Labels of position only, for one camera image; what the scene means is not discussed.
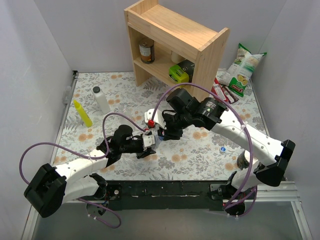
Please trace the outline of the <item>clear plastic bottle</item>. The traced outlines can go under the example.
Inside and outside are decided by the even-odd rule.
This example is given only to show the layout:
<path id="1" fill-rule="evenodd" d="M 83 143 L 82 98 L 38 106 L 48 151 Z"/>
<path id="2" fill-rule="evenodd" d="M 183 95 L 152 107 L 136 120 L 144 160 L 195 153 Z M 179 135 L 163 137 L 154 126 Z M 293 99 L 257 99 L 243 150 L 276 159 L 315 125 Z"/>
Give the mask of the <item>clear plastic bottle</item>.
<path id="1" fill-rule="evenodd" d="M 123 105 L 121 104 L 119 107 L 118 107 L 118 112 L 122 115 L 125 115 L 127 117 L 131 116 L 132 115 L 132 110 L 126 106 L 126 105 Z"/>

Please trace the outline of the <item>blue tinted plastic bottle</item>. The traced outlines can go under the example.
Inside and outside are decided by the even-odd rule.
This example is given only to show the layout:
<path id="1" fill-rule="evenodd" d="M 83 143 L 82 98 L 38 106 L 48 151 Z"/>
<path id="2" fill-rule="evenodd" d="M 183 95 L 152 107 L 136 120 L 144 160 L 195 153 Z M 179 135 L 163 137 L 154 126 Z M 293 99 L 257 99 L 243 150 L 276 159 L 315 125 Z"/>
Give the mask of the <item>blue tinted plastic bottle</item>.
<path id="1" fill-rule="evenodd" d="M 155 145 L 159 146 L 163 142 L 164 138 L 162 136 L 155 136 Z"/>

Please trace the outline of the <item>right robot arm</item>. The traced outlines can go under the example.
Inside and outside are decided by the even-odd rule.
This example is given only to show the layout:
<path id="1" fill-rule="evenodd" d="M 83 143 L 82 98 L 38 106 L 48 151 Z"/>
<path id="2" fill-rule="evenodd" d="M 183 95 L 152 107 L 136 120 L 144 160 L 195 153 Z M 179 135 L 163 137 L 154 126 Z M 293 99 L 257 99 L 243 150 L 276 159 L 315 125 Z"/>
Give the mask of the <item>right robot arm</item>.
<path id="1" fill-rule="evenodd" d="M 177 88 L 166 98 L 174 114 L 164 113 L 164 140 L 178 140 L 189 126 L 205 128 L 236 143 L 249 152 L 249 166 L 232 173 L 225 185 L 214 191 L 218 198 L 237 199 L 252 187 L 280 185 L 295 149 L 289 139 L 279 141 L 244 123 L 226 102 L 207 97 L 198 101 L 185 89 Z"/>

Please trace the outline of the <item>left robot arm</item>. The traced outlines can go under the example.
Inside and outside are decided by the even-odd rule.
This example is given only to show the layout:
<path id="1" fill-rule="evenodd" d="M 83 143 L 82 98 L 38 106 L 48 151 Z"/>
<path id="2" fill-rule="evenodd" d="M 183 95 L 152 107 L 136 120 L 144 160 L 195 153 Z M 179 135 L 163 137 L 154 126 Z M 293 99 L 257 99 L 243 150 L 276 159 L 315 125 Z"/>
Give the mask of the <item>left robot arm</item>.
<path id="1" fill-rule="evenodd" d="M 107 182 L 96 171 L 109 167 L 122 154 L 135 154 L 138 159 L 155 154 L 156 138 L 147 130 L 133 135 L 128 125 L 120 125 L 85 157 L 51 166 L 42 165 L 24 191 L 25 198 L 41 217 L 53 215 L 62 204 L 81 197 L 101 200 L 107 193 Z"/>

